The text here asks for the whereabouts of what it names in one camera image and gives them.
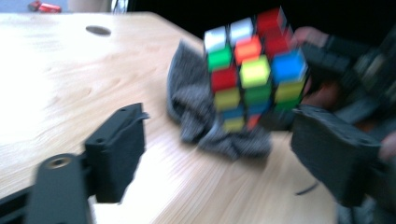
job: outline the towel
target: towel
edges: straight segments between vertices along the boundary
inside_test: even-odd
[[[244,128],[237,133],[223,131],[213,104],[205,57],[183,40],[170,65],[166,100],[168,116],[180,124],[181,141],[232,160],[269,155],[271,134],[263,127]]]

